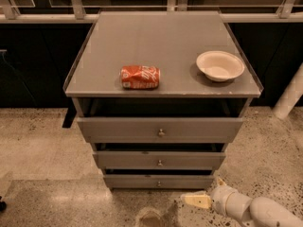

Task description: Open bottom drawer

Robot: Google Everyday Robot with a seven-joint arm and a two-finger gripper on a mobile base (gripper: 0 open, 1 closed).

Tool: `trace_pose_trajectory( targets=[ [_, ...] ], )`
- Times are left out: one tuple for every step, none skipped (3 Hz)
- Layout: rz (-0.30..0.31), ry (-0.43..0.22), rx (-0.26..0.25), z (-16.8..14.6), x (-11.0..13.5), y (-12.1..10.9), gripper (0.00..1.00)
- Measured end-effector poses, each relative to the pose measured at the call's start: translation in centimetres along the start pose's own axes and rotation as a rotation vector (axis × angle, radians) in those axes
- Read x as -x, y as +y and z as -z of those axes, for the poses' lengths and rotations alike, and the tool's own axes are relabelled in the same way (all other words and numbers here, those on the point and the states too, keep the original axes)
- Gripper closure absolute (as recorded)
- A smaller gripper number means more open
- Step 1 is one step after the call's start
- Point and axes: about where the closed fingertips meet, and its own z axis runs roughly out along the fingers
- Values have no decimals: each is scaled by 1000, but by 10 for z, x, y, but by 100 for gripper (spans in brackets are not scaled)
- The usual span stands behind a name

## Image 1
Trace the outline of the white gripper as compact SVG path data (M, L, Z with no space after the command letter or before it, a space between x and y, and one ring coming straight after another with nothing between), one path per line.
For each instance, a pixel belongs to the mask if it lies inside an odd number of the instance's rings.
M236 216L241 209L240 193L237 189L226 185L226 182L218 178L217 187L210 196L204 191L186 193L181 195L181 200L188 204L202 209L212 208L223 216Z

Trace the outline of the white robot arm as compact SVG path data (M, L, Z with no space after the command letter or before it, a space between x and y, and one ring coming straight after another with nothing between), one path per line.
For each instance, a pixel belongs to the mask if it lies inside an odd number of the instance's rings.
M225 183L221 178L210 195L205 191L181 195L182 202L214 210L235 220L241 227L303 227L303 220L281 204L265 197L250 198Z

